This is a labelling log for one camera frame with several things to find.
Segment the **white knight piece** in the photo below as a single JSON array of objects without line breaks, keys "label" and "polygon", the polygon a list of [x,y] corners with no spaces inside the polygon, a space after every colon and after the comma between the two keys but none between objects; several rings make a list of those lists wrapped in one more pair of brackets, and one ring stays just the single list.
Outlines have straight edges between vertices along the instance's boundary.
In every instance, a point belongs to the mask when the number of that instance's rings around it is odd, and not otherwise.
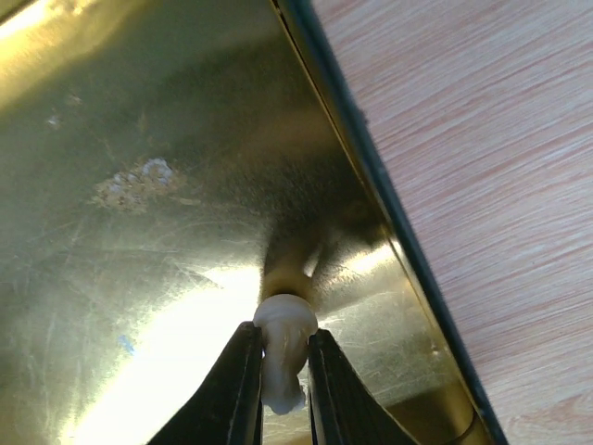
[{"label": "white knight piece", "polygon": [[276,415],[305,405],[298,375],[308,359],[309,338],[318,330],[311,306],[301,297],[279,294],[263,300],[253,316],[261,330],[261,401]]}]

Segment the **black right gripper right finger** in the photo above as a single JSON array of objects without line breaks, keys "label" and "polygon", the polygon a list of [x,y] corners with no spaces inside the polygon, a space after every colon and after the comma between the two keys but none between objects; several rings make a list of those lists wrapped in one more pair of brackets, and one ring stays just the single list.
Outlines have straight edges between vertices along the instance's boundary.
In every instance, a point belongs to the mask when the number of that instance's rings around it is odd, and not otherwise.
[{"label": "black right gripper right finger", "polygon": [[320,329],[309,337],[308,368],[314,444],[415,442],[365,387],[330,331]]}]

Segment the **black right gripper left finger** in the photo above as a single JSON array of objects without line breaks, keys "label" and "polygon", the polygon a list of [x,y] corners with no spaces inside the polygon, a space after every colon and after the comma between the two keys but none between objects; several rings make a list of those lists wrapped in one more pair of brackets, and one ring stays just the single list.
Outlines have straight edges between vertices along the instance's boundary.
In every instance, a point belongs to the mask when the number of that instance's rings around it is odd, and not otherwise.
[{"label": "black right gripper left finger", "polygon": [[195,394],[149,443],[260,444],[262,354],[261,329],[239,324]]}]

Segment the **gold metal tray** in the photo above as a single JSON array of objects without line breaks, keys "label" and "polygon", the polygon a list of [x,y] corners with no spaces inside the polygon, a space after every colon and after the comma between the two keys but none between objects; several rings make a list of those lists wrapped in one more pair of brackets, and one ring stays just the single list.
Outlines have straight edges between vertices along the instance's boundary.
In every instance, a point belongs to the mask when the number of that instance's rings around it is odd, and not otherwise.
[{"label": "gold metal tray", "polygon": [[1,5],[1,440],[145,444],[276,293],[415,444],[503,444],[310,1]]}]

